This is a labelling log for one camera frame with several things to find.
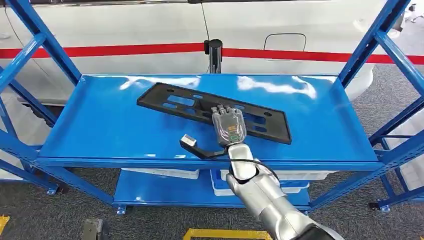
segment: robotic arm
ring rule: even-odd
[[[249,146],[243,143],[246,126],[241,110],[222,105],[212,107],[212,120],[223,151],[201,150],[188,135],[180,140],[181,146],[201,159],[229,155],[229,187],[274,240],[343,240],[334,230],[298,211],[287,200],[273,172],[253,158]]]

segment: shelf foot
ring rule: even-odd
[[[372,210],[375,210],[375,211],[381,211],[382,213],[390,212],[390,206],[389,205],[380,206],[378,202],[369,202],[368,207]]]
[[[59,186],[56,185],[55,187],[51,187],[47,190],[47,195],[55,195],[56,192],[58,191]]]
[[[116,211],[116,215],[124,215],[127,212],[127,206],[126,205],[119,205],[118,209]]]

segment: white container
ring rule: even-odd
[[[122,168],[125,171],[133,171],[145,174],[155,174],[183,179],[198,179],[199,170],[164,169],[164,168]]]
[[[210,180],[212,182],[213,193],[215,194],[215,196],[233,196],[234,193],[228,186],[227,181],[222,180],[221,178],[218,170],[210,170]],[[304,180],[293,182],[280,182],[280,184],[281,190],[286,194],[297,194],[302,189],[309,188],[309,182]]]
[[[424,111],[420,110],[389,135],[415,135],[424,129]],[[405,142],[406,138],[385,138],[390,149],[394,149],[401,143]],[[400,173],[405,180],[409,190],[414,190],[424,186],[424,155],[418,156],[408,163],[400,166]]]
[[[222,169],[221,179],[225,180],[228,170]],[[335,173],[337,171],[287,171],[287,170],[277,170],[274,171],[280,181],[288,180],[323,180],[326,179],[328,174]]]

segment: lower shelf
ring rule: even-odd
[[[308,210],[308,189],[289,194],[288,200],[299,210]],[[186,207],[242,208],[236,196],[216,196],[209,170],[200,170],[196,180],[121,170],[114,205],[155,205]]]

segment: blue metal shelf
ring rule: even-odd
[[[111,196],[64,168],[227,168],[227,162],[200,160],[179,146],[181,136],[189,134],[197,138],[202,148],[218,148],[211,126],[136,105],[136,99],[156,82],[286,112],[292,134],[291,145],[250,136],[246,138],[253,155],[275,170],[358,171],[312,202],[309,202],[306,190],[290,195],[292,203],[300,209],[320,208],[379,177],[385,181],[384,175],[388,171],[424,153],[424,130],[407,136],[408,140],[394,149],[372,149],[378,143],[384,145],[384,138],[393,129],[424,107],[422,96],[367,139],[344,91],[375,48],[381,45],[417,91],[424,94],[423,75],[387,37],[409,0],[387,0],[338,76],[82,76],[28,0],[8,0],[8,3],[34,39],[0,73],[0,91],[9,85],[55,125],[40,152],[4,131],[0,131],[0,149],[88,195],[118,205],[118,213],[124,213],[126,205],[240,207],[235,197],[213,195],[210,176],[205,171],[201,171],[198,180],[122,171],[116,193]],[[76,85],[57,121],[13,79],[40,45]],[[201,194],[183,195],[185,188]],[[395,201],[382,202],[416,199],[418,191],[420,189],[411,190],[394,196]]]
[[[69,167],[227,169],[228,162],[199,160],[179,143],[189,134],[200,147],[217,150],[220,147],[211,137],[213,126],[136,105],[136,99],[156,82],[286,112],[293,136],[290,145],[252,136],[245,140],[255,157],[275,170],[321,166],[351,171],[383,166],[336,77],[236,74],[83,75],[35,162]]]
[[[299,210],[310,209],[307,189],[289,194],[288,200]],[[214,194],[209,170],[200,170],[196,180],[122,170],[116,185],[113,205],[243,207],[236,196]]]

